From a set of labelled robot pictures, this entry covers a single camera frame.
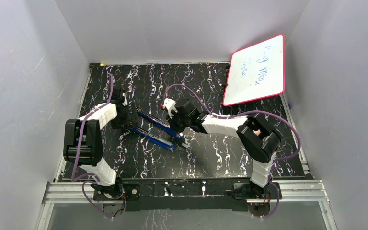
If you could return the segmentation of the blue stapler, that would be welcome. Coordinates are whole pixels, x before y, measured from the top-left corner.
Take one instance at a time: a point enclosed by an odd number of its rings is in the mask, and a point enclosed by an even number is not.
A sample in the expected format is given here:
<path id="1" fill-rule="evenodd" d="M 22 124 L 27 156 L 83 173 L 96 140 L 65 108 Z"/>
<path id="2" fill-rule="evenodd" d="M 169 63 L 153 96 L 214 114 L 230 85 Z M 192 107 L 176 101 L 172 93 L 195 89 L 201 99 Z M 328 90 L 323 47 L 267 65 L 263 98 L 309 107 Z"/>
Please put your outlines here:
<path id="1" fill-rule="evenodd" d="M 139 107 L 137 107 L 136 110 L 137 110 L 137 113 L 141 117 L 143 117 L 143 118 L 147 119 L 148 121 L 152 122 L 153 124 L 156 125 L 156 127 L 158 127 L 161 130 L 165 131 L 170 136 L 172 136 L 176 139 L 182 139 L 184 137 L 182 133 L 179 133 L 179 132 L 176 132 L 176 131 L 172 130 L 168 123 L 162 121 L 161 119 L 155 117 L 154 115 L 145 112 L 144 110 L 142 110 Z"/>
<path id="2" fill-rule="evenodd" d="M 134 125 L 127 125 L 126 128 L 129 129 L 130 131 L 133 131 L 135 133 L 140 134 L 145 139 L 159 145 L 160 147 L 162 147 L 164 149 L 172 151 L 176 148 L 176 145 L 174 143 L 172 143 L 170 141 L 167 141 L 165 139 L 162 139 L 162 138 L 152 134 L 151 132 L 148 132 L 148 131 L 142 129 L 141 127 L 137 127 L 137 126 L 134 126 Z"/>

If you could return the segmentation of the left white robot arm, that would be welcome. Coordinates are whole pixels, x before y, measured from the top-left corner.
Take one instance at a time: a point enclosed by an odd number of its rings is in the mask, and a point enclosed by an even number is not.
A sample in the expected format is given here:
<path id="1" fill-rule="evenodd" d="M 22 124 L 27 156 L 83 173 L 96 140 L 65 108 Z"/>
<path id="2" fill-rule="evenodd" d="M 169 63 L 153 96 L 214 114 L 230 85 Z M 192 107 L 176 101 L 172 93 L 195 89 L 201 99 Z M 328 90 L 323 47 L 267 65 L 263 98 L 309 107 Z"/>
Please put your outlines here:
<path id="1" fill-rule="evenodd" d="M 111 199 L 121 198 L 124 187 L 116 181 L 117 172 L 103 158 L 102 129 L 107 124 L 113 129 L 123 129 L 136 122 L 136 110 L 129 105 L 126 91 L 114 89 L 108 101 L 98 104 L 87 115 L 66 121 L 64 160 L 74 164 L 75 170 L 84 169 L 98 185 L 106 186 L 105 193 Z"/>

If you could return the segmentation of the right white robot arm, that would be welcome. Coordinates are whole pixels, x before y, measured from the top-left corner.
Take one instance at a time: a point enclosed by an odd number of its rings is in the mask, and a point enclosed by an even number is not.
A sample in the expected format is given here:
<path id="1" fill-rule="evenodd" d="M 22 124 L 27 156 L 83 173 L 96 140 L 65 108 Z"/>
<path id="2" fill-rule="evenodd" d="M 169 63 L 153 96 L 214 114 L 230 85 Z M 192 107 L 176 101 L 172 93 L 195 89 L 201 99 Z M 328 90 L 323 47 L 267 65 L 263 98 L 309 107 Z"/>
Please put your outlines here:
<path id="1" fill-rule="evenodd" d="M 175 101 L 166 98 L 162 108 L 168 113 L 166 118 L 170 128 L 176 132 L 190 128 L 198 133 L 238 138 L 253 160 L 250 178 L 252 195 L 264 198 L 269 193 L 271 167 L 282 135 L 266 121 L 263 114 L 219 118 L 215 113 L 199 111 L 188 99 Z"/>

